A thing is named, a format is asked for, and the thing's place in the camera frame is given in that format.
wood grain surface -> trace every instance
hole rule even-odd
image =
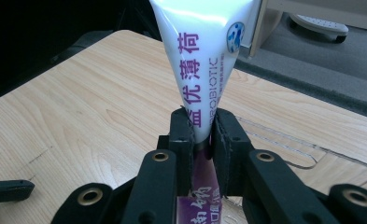
[[[116,188],[182,105],[161,42],[116,32],[0,98],[0,180],[28,179],[0,223],[50,223],[76,188]],[[233,70],[219,107],[367,163],[367,118]]]

white toothpaste tube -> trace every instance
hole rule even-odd
[[[206,143],[252,0],[150,0],[196,144]]]
[[[213,119],[233,70],[252,0],[150,0],[194,129],[194,197],[177,198],[178,223],[221,222],[216,170],[206,155]]]

blue logo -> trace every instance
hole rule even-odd
[[[230,53],[235,53],[241,46],[244,37],[245,25],[242,22],[234,23],[227,33],[227,49]]]

dark background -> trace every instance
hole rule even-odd
[[[148,1],[45,0],[0,3],[0,96],[54,66],[90,31],[146,30],[161,39]]]

screw hole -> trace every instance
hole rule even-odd
[[[155,161],[166,161],[168,160],[169,156],[166,153],[159,152],[153,155],[153,160]]]
[[[98,188],[86,189],[78,195],[78,203],[83,206],[89,206],[99,202],[103,195],[104,193]]]
[[[343,195],[349,200],[351,203],[356,205],[367,207],[367,195],[354,189],[345,189],[343,190]]]
[[[273,161],[275,159],[274,156],[265,152],[258,153],[257,158],[261,161]]]

